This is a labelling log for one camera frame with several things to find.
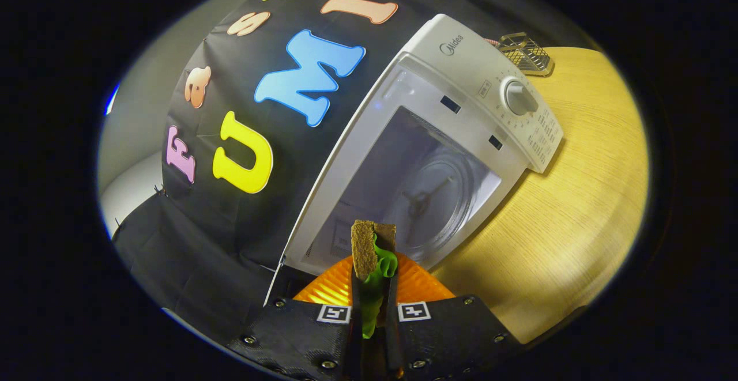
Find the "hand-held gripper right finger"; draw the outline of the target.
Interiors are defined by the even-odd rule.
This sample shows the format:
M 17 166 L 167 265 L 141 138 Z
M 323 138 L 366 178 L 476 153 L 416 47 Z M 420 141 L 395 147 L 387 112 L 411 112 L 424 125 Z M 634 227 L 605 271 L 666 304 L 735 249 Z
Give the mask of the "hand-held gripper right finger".
M 398 254 L 385 320 L 389 380 L 483 380 L 524 345 L 477 295 L 456 296 Z

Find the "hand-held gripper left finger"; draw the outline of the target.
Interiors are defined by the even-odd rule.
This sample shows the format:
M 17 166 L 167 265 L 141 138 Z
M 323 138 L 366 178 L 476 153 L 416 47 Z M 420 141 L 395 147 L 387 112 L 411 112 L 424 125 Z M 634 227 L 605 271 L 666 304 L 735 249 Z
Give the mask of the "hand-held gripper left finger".
M 250 308 L 228 350 L 279 379 L 361 379 L 361 313 L 349 300 L 298 299 L 301 289 L 353 297 L 353 282 L 349 257 L 321 276 L 282 263 L 263 305 Z

